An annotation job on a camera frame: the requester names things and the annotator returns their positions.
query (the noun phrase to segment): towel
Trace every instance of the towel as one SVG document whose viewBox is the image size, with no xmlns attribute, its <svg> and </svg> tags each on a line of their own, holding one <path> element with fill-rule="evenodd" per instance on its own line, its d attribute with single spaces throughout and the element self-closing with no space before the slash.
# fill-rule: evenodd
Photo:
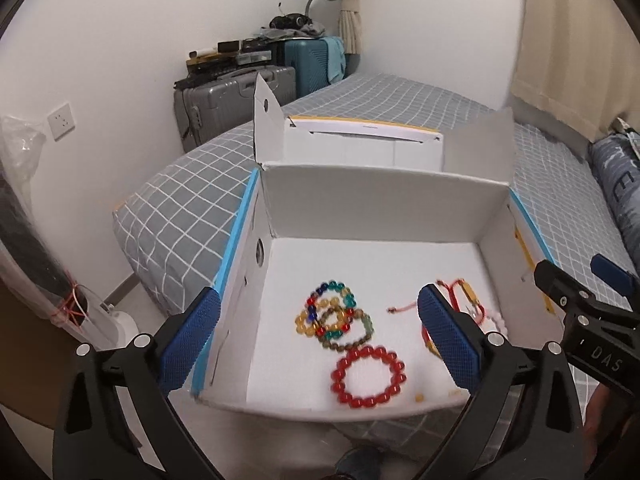
<svg viewBox="0 0 640 480">
<path fill-rule="evenodd" d="M 329 57 L 326 64 L 326 78 L 329 84 L 335 84 L 344 78 L 344 71 L 347 68 L 347 59 L 344 57 L 344 44 L 342 38 L 329 36 L 321 38 L 326 43 Z"/>
</svg>

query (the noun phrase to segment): screw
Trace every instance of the screw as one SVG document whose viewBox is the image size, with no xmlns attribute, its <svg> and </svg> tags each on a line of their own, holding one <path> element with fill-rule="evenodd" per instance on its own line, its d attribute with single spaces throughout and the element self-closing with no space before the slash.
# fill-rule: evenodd
<svg viewBox="0 0 640 480">
<path fill-rule="evenodd" d="M 555 355 L 560 355 L 560 353 L 562 352 L 562 348 L 560 348 L 560 345 L 555 341 L 552 341 L 546 347 L 549 348 L 549 351 Z"/>
<path fill-rule="evenodd" d="M 91 347 L 87 343 L 82 343 L 78 348 L 76 348 L 76 355 L 82 357 L 83 355 L 87 355 L 91 350 Z"/>
<path fill-rule="evenodd" d="M 504 343 L 504 338 L 502 334 L 498 332 L 491 332 L 487 337 L 487 341 L 494 346 L 501 346 Z"/>
<path fill-rule="evenodd" d="M 133 344 L 138 348 L 144 348 L 149 343 L 151 343 L 151 338 L 147 334 L 140 334 L 133 340 Z"/>
</svg>

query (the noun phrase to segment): bead bracelet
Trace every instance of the bead bracelet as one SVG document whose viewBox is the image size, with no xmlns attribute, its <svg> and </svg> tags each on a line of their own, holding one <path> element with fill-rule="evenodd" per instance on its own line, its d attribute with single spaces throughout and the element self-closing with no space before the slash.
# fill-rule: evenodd
<svg viewBox="0 0 640 480">
<path fill-rule="evenodd" d="M 338 339 L 342 335 L 351 329 L 351 323 L 355 317 L 356 311 L 353 308 L 347 308 L 346 310 L 340 306 L 330 306 L 327 311 L 322 314 L 318 320 L 318 327 L 316 329 L 316 335 L 325 339 Z M 327 320 L 331 314 L 336 315 L 337 322 L 333 324 L 327 324 Z"/>
<path fill-rule="evenodd" d="M 366 359 L 367 357 L 380 360 L 389 366 L 389 370 L 391 371 L 391 384 L 386 387 L 384 392 L 375 396 L 364 398 L 354 397 L 346 390 L 343 382 L 347 375 L 346 371 L 352 363 L 358 359 Z M 406 375 L 402 373 L 402 370 L 404 370 L 404 363 L 398 361 L 398 355 L 395 352 L 387 352 L 383 346 L 378 346 L 374 349 L 367 345 L 360 350 L 353 349 L 347 353 L 346 357 L 338 361 L 335 370 L 331 372 L 333 381 L 331 391 L 338 394 L 338 402 L 341 404 L 348 404 L 351 408 L 373 408 L 378 404 L 389 402 L 391 397 L 400 393 L 400 384 L 406 381 Z"/>
<path fill-rule="evenodd" d="M 328 283 L 322 282 L 316 290 L 314 290 L 308 298 L 306 298 L 305 308 L 306 313 L 303 311 L 296 318 L 296 331 L 299 334 L 305 334 L 308 337 L 313 337 L 316 330 L 318 330 L 318 310 L 326 308 L 328 306 L 338 307 L 340 306 L 340 298 L 331 298 L 331 300 L 327 300 L 326 298 L 321 299 L 322 295 L 328 291 L 335 291 L 340 294 L 342 300 L 344 302 L 345 308 L 355 308 L 356 300 L 354 295 L 351 293 L 351 289 L 347 286 L 344 286 L 344 283 L 337 283 L 335 280 L 331 280 Z"/>
<path fill-rule="evenodd" d="M 335 307 L 329 307 L 329 309 L 324 314 L 322 314 L 322 317 L 320 318 L 320 323 L 323 324 L 324 322 L 326 322 L 328 317 L 335 310 L 336 310 Z M 328 348 L 336 352 L 349 351 L 351 349 L 358 348 L 359 346 L 364 345 L 364 343 L 366 343 L 371 339 L 374 333 L 373 323 L 371 322 L 371 318 L 367 314 L 365 314 L 361 309 L 357 308 L 353 311 L 353 319 L 361 320 L 365 330 L 365 335 L 362 336 L 357 341 L 354 341 L 353 343 L 348 343 L 346 345 L 338 345 L 338 343 L 333 343 L 330 341 L 331 339 L 341 337 L 344 334 L 343 330 L 338 330 L 337 333 L 332 333 L 330 336 L 328 335 L 328 333 L 320 335 L 318 336 L 318 341 L 322 343 L 322 346 L 324 348 Z"/>
</svg>

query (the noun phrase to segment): yellow tape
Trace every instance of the yellow tape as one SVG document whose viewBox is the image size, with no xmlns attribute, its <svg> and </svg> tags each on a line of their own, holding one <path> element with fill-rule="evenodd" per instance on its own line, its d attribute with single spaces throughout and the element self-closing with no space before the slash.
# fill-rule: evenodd
<svg viewBox="0 0 640 480">
<path fill-rule="evenodd" d="M 367 123 L 367 124 L 382 124 L 383 126 L 400 126 L 403 128 L 411 128 L 412 130 L 422 130 L 424 132 L 429 132 L 432 134 L 439 134 L 438 130 L 433 130 L 432 128 L 425 128 L 424 126 L 411 126 L 410 124 L 402 124 L 402 123 L 390 123 L 388 121 L 373 121 L 370 119 L 349 119 L 345 117 L 317 117 L 317 116 L 306 116 L 306 115 L 292 115 L 289 117 L 292 120 L 306 120 L 306 121 L 343 121 L 345 123 Z"/>
<path fill-rule="evenodd" d="M 536 270 L 536 264 L 534 263 L 533 258 L 531 257 L 531 253 L 529 252 L 529 249 L 527 249 L 527 245 L 526 243 L 524 243 L 524 238 L 522 238 L 522 235 L 520 234 L 520 231 L 518 231 L 517 226 L 513 227 L 513 234 L 515 235 L 516 240 L 520 243 L 520 248 L 522 249 L 522 252 L 524 253 L 524 257 L 526 258 L 527 263 L 529 264 L 529 269 L 533 273 L 533 271 Z M 543 292 L 541 292 L 541 294 L 542 294 L 542 297 L 545 299 L 546 311 L 549 314 L 555 315 L 556 311 L 554 310 L 553 305 L 551 304 L 551 300 Z"/>
</svg>

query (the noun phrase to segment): tiled floor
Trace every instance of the tiled floor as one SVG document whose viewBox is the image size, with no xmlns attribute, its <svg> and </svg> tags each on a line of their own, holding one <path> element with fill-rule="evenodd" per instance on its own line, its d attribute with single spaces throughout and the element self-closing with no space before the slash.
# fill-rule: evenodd
<svg viewBox="0 0 640 480">
<path fill-rule="evenodd" d="M 117 306 L 130 314 L 141 332 L 155 333 L 164 318 L 138 285 Z M 182 423 L 226 480 L 313 480 L 332 472 L 351 442 L 329 424 L 286 422 L 214 410 L 197 404 L 184 388 L 169 399 Z M 131 431 L 143 444 L 144 459 L 160 466 L 126 392 L 121 393 Z M 420 465 L 388 456 L 383 479 L 414 476 Z"/>
</svg>

